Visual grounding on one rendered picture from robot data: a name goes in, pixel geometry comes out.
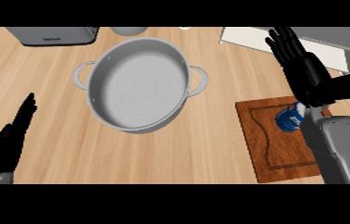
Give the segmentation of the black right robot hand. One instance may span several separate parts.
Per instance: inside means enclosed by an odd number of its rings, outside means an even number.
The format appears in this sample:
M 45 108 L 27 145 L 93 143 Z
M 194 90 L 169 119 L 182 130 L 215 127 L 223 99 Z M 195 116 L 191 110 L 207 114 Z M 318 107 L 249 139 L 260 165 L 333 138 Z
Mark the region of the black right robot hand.
M 277 32 L 293 33 L 294 30 L 290 27 L 274 27 L 269 33 L 275 39 Z M 319 107 L 350 99 L 350 75 L 333 78 L 322 61 L 312 53 L 297 56 L 291 51 L 284 52 L 284 46 L 277 48 L 269 38 L 268 43 L 297 101 L 306 107 Z

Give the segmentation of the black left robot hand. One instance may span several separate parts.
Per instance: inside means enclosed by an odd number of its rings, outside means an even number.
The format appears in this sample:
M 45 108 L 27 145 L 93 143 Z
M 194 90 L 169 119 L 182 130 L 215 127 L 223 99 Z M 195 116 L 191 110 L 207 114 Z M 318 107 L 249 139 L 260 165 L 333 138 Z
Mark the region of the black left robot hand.
M 17 169 L 36 110 L 34 93 L 30 93 L 20 107 L 14 122 L 0 130 L 0 173 L 14 172 Z

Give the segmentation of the blue and white can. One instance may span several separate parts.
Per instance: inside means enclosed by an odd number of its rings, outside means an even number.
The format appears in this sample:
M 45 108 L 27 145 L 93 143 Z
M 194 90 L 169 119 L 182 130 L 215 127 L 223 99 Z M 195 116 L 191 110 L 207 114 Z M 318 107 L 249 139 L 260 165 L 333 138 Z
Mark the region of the blue and white can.
M 288 105 L 277 114 L 275 121 L 283 131 L 294 132 L 305 121 L 305 105 L 300 102 Z

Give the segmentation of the brown wooden cutting board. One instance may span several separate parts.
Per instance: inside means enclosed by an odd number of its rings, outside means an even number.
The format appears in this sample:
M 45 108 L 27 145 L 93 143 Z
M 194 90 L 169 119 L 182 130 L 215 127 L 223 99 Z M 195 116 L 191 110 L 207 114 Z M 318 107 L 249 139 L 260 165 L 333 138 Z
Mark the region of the brown wooden cutting board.
M 321 171 L 302 131 L 285 132 L 277 114 L 296 102 L 293 96 L 235 103 L 249 154 L 260 183 L 319 176 Z

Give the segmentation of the grey metal pot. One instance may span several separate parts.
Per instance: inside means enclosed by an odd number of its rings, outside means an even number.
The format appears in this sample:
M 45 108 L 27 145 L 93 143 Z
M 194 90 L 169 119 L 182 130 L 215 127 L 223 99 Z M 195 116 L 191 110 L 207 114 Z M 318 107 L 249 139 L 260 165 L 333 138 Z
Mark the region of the grey metal pot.
M 144 134 L 176 119 L 189 97 L 209 85 L 209 73 L 192 66 L 179 48 L 157 37 L 117 44 L 73 73 L 93 115 L 111 128 Z

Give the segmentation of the grey toaster appliance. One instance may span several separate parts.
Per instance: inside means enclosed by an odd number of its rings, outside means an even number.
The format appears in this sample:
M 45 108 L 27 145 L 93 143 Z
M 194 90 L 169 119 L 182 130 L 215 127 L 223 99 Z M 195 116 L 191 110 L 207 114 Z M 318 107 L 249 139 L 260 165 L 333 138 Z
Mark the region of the grey toaster appliance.
M 92 44 L 99 27 L 8 27 L 24 46 L 68 46 Z

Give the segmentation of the grey round container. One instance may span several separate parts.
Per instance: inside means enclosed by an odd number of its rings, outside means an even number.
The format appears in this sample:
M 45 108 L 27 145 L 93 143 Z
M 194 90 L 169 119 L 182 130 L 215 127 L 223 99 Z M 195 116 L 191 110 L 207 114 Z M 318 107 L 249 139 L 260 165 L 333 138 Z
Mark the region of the grey round container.
M 147 30 L 147 27 L 113 27 L 114 33 L 120 36 L 136 36 Z

